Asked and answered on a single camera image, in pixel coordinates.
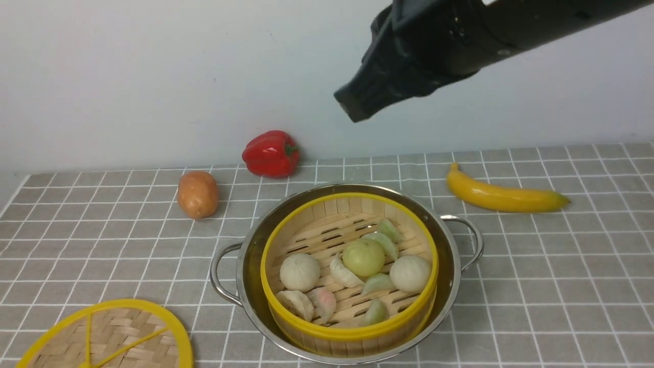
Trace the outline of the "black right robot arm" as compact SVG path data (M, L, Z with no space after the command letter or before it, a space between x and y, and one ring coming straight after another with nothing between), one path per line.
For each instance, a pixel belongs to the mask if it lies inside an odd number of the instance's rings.
M392 1L334 98L353 123L651 1Z

